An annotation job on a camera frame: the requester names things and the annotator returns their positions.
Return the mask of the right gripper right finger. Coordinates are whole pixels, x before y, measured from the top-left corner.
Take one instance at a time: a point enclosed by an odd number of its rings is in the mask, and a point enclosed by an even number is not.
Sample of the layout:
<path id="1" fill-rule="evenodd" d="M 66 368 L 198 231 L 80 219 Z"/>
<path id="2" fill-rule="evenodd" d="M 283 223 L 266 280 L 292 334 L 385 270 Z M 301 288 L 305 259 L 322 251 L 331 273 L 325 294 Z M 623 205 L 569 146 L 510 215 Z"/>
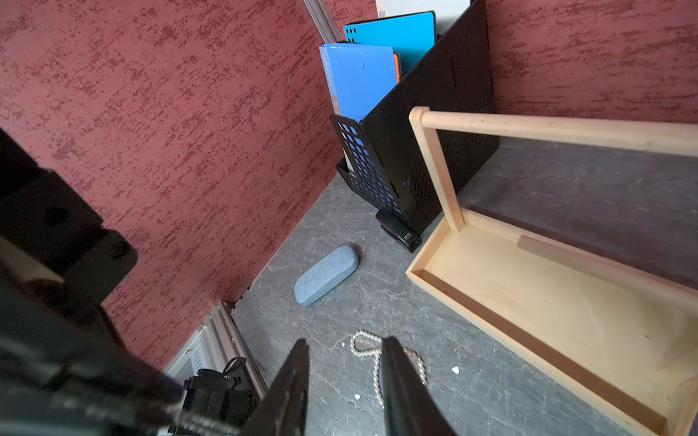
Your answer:
<path id="1" fill-rule="evenodd" d="M 380 389 L 387 435 L 456 435 L 395 337 L 383 339 Z"/>

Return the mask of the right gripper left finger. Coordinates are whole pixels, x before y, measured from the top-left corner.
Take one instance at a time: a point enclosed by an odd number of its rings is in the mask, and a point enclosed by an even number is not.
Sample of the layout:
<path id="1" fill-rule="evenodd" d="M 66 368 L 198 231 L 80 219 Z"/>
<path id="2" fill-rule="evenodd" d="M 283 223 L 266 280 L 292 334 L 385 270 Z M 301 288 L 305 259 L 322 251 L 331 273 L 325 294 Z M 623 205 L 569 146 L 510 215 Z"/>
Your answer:
<path id="1" fill-rule="evenodd" d="M 305 435 L 309 346 L 299 339 L 241 435 Z"/>

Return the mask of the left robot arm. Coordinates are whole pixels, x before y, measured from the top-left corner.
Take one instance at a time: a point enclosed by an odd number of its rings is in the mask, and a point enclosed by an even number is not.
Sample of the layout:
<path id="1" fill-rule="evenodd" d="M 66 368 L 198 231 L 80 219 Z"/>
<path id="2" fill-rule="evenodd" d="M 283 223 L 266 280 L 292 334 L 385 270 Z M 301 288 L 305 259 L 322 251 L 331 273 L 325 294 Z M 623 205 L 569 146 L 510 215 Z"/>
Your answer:
<path id="1" fill-rule="evenodd" d="M 1 137 L 1 432 L 232 435 L 257 405 L 243 370 L 178 383 L 125 348 L 100 294 L 132 247 L 54 172 Z"/>

